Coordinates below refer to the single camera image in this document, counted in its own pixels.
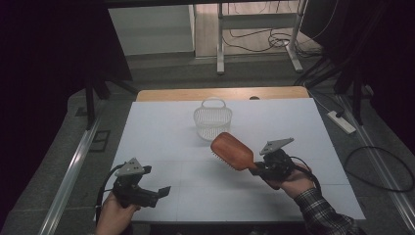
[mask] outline white tabletop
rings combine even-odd
[[[133,220],[148,222],[301,221],[298,206],[282,190],[272,190],[247,170],[236,171],[214,156],[210,142],[196,133],[193,112],[201,101],[132,104],[113,167],[131,158],[151,165],[140,187],[171,186],[157,206]],[[312,99],[226,101],[233,112],[230,133],[250,147],[255,161],[267,141],[293,137],[283,147],[303,159],[320,181],[334,209],[364,219],[327,130]],[[112,188],[113,176],[107,185]]]

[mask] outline wire basket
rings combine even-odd
[[[217,101],[223,103],[221,107],[208,107],[205,102],[215,104]],[[229,132],[231,127],[232,111],[226,107],[225,102],[216,97],[203,100],[202,105],[194,112],[193,118],[197,127],[198,135],[212,141],[222,132]]]

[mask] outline hair brush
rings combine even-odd
[[[256,169],[253,151],[228,132],[220,133],[210,144],[215,155],[236,170]]]

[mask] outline gray floor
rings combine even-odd
[[[292,85],[299,77],[286,54],[227,57],[224,75],[215,73],[215,58],[195,60],[192,56],[180,54],[131,57],[128,61],[134,80],[127,83],[140,90],[287,86]],[[301,59],[305,68],[312,66],[315,61],[316,59]],[[315,89],[331,95],[334,82],[335,79],[325,81]],[[94,232],[92,219],[96,195],[113,163],[129,108],[135,100],[135,96],[127,91],[112,83],[108,85],[112,91],[111,98],[107,101],[97,100],[97,104],[104,107],[98,131],[109,131],[108,143],[103,145],[102,142],[96,142],[91,145],[55,234]],[[336,104],[324,96],[317,95],[317,99],[330,110],[338,109]],[[376,115],[369,102],[369,99],[362,101],[362,118],[364,128],[375,145],[390,150],[404,160],[410,168],[415,168],[414,156]],[[37,234],[40,230],[86,127],[83,91],[69,99],[68,108],[66,119],[54,143],[41,167],[9,213],[1,234]],[[327,112],[324,108],[319,106],[319,109],[343,163],[346,156],[362,146],[362,143],[356,134],[347,135],[333,124],[325,116]],[[396,161],[389,161],[386,157],[385,161],[391,167],[393,176],[402,185],[407,185],[409,179],[405,171]],[[352,159],[348,169],[374,182],[381,182],[364,152]],[[367,186],[353,177],[350,177],[349,181],[367,218],[358,221],[367,234],[410,234],[388,192]],[[415,202],[414,191],[407,193],[406,196],[411,202]],[[140,225],[136,227],[135,234],[148,234],[148,230],[148,226]]]

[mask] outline finger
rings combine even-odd
[[[295,170],[285,181],[294,182],[301,179],[309,179],[309,176],[304,172]]]
[[[108,199],[114,199],[115,198],[115,195],[114,195],[113,191],[110,191],[107,198]]]
[[[140,209],[141,209],[140,206],[133,205],[133,204],[128,205],[128,207],[126,208],[126,210],[128,210],[129,212],[137,212],[137,211],[140,211]]]
[[[265,183],[267,183],[269,185],[269,187],[271,187],[274,190],[278,190],[281,188],[281,182],[279,181],[275,181],[275,180],[264,180]]]

